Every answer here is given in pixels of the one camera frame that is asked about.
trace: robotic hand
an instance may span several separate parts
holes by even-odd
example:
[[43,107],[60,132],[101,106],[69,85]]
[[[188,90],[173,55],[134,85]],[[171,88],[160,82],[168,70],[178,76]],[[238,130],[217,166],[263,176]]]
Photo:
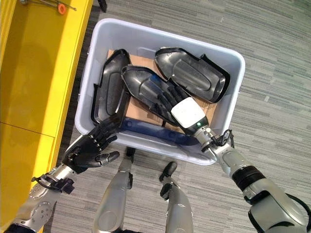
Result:
[[[201,107],[182,92],[180,87],[158,96],[163,105],[186,134],[193,135],[202,145],[202,152],[212,153],[222,169],[243,192],[251,204],[249,219],[259,233],[306,233],[311,228],[311,211],[301,200],[285,194],[274,182],[234,149],[231,130],[216,136],[209,127]],[[306,227],[304,216],[291,200],[300,203],[309,215]]]
[[101,153],[121,120],[113,115],[97,125],[89,134],[80,136],[66,150],[62,164],[40,177],[33,177],[37,184],[32,188],[26,202],[20,207],[16,218],[5,233],[34,233],[50,219],[53,207],[61,193],[70,194],[74,189],[72,178],[89,167],[104,166],[115,160],[117,151]]

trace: black plastic part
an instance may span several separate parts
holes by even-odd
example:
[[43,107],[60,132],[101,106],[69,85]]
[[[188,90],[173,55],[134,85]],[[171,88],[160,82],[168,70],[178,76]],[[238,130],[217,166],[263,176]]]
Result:
[[160,175],[159,180],[162,182],[164,177],[170,177],[176,171],[176,169],[177,163],[174,161],[169,162]]
[[60,179],[55,183],[54,187],[62,193],[70,194],[74,190],[73,183],[70,178]]
[[164,200],[167,200],[168,198],[170,198],[170,190],[172,188],[172,184],[170,183],[166,183],[161,191],[160,191],[160,196],[164,199]]
[[166,98],[162,97],[164,92],[170,93],[170,87],[176,87],[173,82],[163,81],[156,73],[146,67],[126,66],[122,69],[121,76],[132,96],[147,105],[152,113],[166,122],[178,126],[171,115],[172,107],[167,107],[166,102],[163,103]]
[[283,221],[283,222],[279,222],[279,223],[273,225],[269,229],[271,229],[273,227],[290,227],[290,226],[294,226],[294,224],[292,224],[291,222]]
[[106,13],[107,11],[107,3],[106,0],[98,0],[99,3],[99,7],[101,8],[101,10]]
[[309,220],[308,220],[308,224],[307,224],[307,232],[310,232],[311,230],[311,210],[309,208],[309,206],[307,206],[306,203],[304,203],[302,200],[300,200],[299,198],[291,195],[291,194],[286,194],[290,199],[293,199],[294,201],[298,202],[307,212],[307,215],[309,217]]
[[130,174],[129,174],[129,178],[128,178],[127,189],[131,189],[132,186],[133,186],[133,174],[130,173]]
[[[51,185],[47,186],[44,183],[41,182],[41,180],[48,181]],[[73,190],[73,183],[74,181],[70,178],[60,179],[57,182],[45,175],[42,175],[40,177],[32,177],[31,182],[37,181],[39,185],[46,189],[51,189],[55,191],[59,191],[61,193],[67,193],[70,194]]]
[[155,63],[164,77],[212,103],[224,96],[230,83],[228,72],[205,54],[197,58],[182,48],[164,48],[155,53]]
[[256,203],[258,203],[259,201],[261,201],[262,199],[266,198],[269,195],[270,195],[270,193],[268,191],[264,190],[264,191],[261,191],[260,193],[258,193],[252,199],[247,198],[247,196],[244,196],[244,199],[247,203],[249,203],[251,205],[255,205]]
[[131,230],[123,230],[121,233],[142,233],[142,232],[134,232]]
[[130,55],[124,49],[116,50],[105,62],[99,85],[94,84],[91,119],[99,124],[116,113],[123,118],[130,94],[121,79],[121,70],[131,64]]
[[131,157],[131,162],[134,162],[134,154],[136,149],[133,147],[127,147],[126,148],[126,156]]
[[265,176],[254,166],[242,167],[232,175],[233,181],[241,191],[243,191],[253,182],[263,178],[265,178]]
[[260,227],[260,225],[256,222],[256,220],[254,219],[252,213],[250,211],[248,211],[248,218],[251,221],[251,223],[253,224],[253,226],[255,227],[255,229],[257,230],[258,233],[264,233],[264,230]]
[[35,233],[35,231],[16,224],[11,224],[4,233]]

